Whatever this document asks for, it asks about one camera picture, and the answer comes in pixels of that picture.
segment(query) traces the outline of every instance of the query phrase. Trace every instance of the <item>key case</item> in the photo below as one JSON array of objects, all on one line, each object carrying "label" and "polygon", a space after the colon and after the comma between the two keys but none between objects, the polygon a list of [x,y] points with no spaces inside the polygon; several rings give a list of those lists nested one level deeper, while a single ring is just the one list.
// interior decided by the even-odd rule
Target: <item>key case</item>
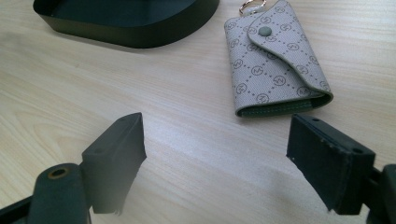
[{"label": "key case", "polygon": [[287,1],[229,19],[224,29],[236,116],[298,113],[332,100],[329,83]]}]

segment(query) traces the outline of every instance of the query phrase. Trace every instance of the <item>wallet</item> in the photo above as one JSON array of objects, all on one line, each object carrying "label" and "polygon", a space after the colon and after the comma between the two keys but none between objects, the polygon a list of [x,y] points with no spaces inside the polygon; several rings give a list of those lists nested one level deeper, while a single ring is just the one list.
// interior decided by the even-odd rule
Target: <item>wallet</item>
[{"label": "wallet", "polygon": [[287,1],[229,19],[224,29],[236,116],[299,113],[332,100],[329,83]]}]

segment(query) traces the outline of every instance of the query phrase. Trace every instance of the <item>wood grain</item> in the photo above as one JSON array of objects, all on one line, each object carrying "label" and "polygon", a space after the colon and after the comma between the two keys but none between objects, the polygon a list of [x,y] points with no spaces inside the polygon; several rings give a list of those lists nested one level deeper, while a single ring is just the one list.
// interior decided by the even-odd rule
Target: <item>wood grain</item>
[{"label": "wood grain", "polygon": [[[113,121],[142,112],[148,158],[122,216],[99,223],[363,223],[329,213],[285,157],[290,116],[240,119],[221,1],[194,34],[128,49],[52,31],[33,0],[0,2],[0,207],[46,168],[80,163]],[[309,112],[396,160],[396,2],[290,1],[334,93]]]}]

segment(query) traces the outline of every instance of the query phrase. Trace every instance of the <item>monogram pattern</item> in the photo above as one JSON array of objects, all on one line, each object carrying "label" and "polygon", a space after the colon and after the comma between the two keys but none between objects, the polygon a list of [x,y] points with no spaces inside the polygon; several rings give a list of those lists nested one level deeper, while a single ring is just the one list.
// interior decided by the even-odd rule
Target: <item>monogram pattern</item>
[{"label": "monogram pattern", "polygon": [[[264,26],[272,30],[270,35],[259,34]],[[285,103],[306,99],[318,100],[315,106],[330,102],[329,84],[287,1],[279,0],[263,13],[230,19],[224,29],[236,115],[251,107],[257,113],[267,105],[288,107]]]}]

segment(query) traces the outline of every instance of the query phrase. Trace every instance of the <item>gray wallet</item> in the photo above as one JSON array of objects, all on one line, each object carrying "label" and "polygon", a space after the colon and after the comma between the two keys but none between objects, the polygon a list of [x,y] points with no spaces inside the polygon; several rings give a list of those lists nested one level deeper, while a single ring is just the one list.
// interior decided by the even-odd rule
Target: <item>gray wallet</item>
[{"label": "gray wallet", "polygon": [[307,111],[332,100],[329,84],[287,1],[232,18],[224,29],[235,114],[265,117]]}]

